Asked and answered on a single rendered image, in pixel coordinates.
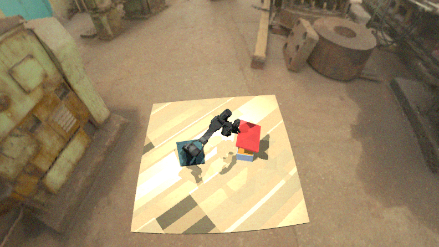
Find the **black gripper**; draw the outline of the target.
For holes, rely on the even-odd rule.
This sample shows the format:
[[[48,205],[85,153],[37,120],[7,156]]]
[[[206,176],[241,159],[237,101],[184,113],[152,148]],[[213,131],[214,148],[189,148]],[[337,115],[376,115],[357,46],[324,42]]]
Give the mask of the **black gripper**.
[[[232,127],[232,133],[236,133],[236,134],[238,134],[238,132],[241,133],[239,128],[238,128],[240,126],[240,122],[241,122],[240,119],[234,120],[234,123],[229,122],[228,119],[225,120],[225,122],[226,123],[222,126],[222,131],[221,131],[222,135],[223,135],[223,131],[224,131],[223,127],[226,127],[226,126],[231,126]]]

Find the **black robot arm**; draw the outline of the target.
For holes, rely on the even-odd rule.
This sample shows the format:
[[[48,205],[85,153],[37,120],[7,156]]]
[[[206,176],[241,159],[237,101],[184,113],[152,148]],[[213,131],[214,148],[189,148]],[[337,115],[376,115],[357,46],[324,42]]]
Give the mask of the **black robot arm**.
[[[213,135],[214,132],[219,130],[226,122],[230,116],[232,116],[232,112],[230,109],[225,109],[220,115],[215,116],[209,125],[209,129],[205,132],[203,136],[201,136],[198,140],[192,141],[192,143],[184,144],[182,147],[182,150],[190,155],[193,155],[194,157],[199,156],[199,154],[203,151],[204,145],[208,142],[209,138]],[[232,133],[232,127],[226,126],[223,127],[223,135],[228,137],[231,136]],[[200,141],[203,144],[202,150],[200,151],[193,142]]]

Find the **red lid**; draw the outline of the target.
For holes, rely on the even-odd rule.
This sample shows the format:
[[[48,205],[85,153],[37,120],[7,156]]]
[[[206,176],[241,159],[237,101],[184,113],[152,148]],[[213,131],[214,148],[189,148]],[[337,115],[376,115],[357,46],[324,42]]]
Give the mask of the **red lid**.
[[[258,153],[261,126],[241,120],[239,130],[236,147]]]

